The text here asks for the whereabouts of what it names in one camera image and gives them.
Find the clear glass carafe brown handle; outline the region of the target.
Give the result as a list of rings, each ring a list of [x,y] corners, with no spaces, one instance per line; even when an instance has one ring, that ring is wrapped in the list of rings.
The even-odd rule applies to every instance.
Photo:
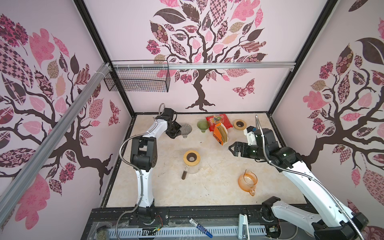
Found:
[[[200,170],[199,165],[188,166],[186,165],[183,170],[182,180],[185,180],[188,174],[196,174]]]

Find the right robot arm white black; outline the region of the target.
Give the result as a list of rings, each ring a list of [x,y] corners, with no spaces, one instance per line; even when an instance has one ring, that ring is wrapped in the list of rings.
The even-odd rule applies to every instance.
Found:
[[[270,197],[262,203],[261,216],[265,221],[284,220],[306,231],[317,240],[363,239],[362,231],[368,224],[362,213],[354,213],[341,203],[314,176],[300,154],[292,148],[281,148],[270,129],[245,130],[247,142],[234,142],[229,151],[235,156],[268,163],[288,178],[315,208],[310,213]]]

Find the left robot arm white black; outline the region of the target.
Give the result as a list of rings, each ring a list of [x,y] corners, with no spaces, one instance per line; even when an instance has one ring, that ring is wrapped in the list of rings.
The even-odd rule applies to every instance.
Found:
[[[176,122],[174,115],[176,112],[173,109],[164,108],[143,135],[132,139],[130,164],[135,167],[138,178],[137,213],[143,217],[152,219],[155,217],[152,175],[159,156],[157,140],[162,134],[166,134],[171,139],[180,134],[181,125]]]

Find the orange coffee filter pack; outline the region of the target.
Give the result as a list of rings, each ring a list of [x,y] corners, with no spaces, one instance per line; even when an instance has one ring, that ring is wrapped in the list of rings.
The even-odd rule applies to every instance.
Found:
[[[213,136],[221,146],[224,146],[229,141],[228,131],[223,123],[215,125]]]

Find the clear ribbed glass dripper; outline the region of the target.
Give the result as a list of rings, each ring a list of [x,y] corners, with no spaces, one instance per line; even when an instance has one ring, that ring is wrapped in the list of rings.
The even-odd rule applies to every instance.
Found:
[[[183,123],[181,124],[180,131],[183,138],[187,138],[188,135],[192,132],[192,126],[189,124]]]

